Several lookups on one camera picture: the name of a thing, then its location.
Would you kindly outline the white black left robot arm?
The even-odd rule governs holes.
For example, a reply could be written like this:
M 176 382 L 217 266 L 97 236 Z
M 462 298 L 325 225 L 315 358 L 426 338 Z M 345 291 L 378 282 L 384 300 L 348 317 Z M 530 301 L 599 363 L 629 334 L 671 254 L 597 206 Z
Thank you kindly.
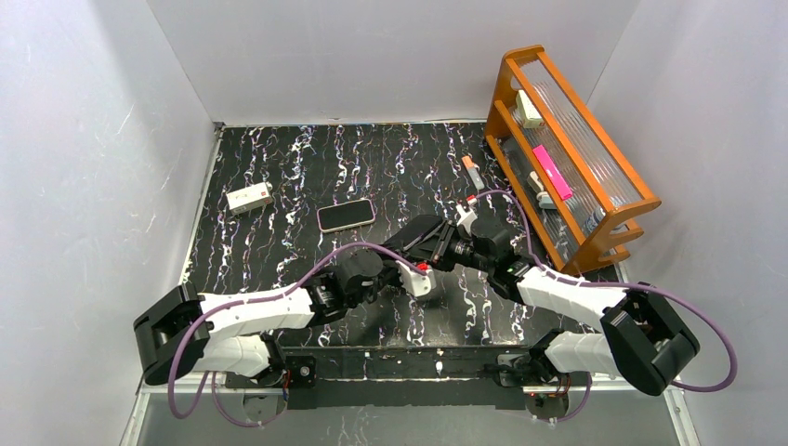
M 258 378 L 284 367 L 270 332 L 299 330 L 342 319 L 385 286 L 411 295 L 433 287 L 426 263 L 405 261 L 362 243 L 332 265 L 323 260 L 304 279 L 282 289 L 234 295 L 200 294 L 184 282 L 133 323 L 143 380 L 171 384 L 191 372 L 229 372 Z

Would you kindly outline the pink cased smartphone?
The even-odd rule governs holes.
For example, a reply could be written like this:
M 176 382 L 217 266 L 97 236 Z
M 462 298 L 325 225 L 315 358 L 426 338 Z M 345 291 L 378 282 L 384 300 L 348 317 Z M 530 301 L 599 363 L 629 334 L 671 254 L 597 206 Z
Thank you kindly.
M 369 199 L 324 206 L 317 211 L 321 233 L 348 230 L 375 222 L 376 213 Z

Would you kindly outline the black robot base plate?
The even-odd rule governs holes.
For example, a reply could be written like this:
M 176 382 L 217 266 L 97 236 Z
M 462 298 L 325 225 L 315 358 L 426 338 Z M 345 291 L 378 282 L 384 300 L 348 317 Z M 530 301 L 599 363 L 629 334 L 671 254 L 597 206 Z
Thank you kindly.
M 577 377 L 543 383 L 525 371 L 524 346 L 285 348 L 258 380 L 228 374 L 229 389 L 288 391 L 293 410 L 376 406 L 492 406 L 561 417 Z

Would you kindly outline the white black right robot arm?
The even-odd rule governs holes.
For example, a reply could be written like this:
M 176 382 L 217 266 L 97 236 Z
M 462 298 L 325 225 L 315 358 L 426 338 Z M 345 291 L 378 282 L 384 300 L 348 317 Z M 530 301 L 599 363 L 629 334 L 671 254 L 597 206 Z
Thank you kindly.
M 700 352 L 697 337 L 664 296 L 646 287 L 603 285 L 539 268 L 516 253 L 510 239 L 497 223 L 459 225 L 421 215 L 384 246 L 413 264 L 445 272 L 457 265 L 479 270 L 503 299 L 548 309 L 592 328 L 590 334 L 554 329 L 544 335 L 509 368 L 530 380 L 607 374 L 658 396 Z

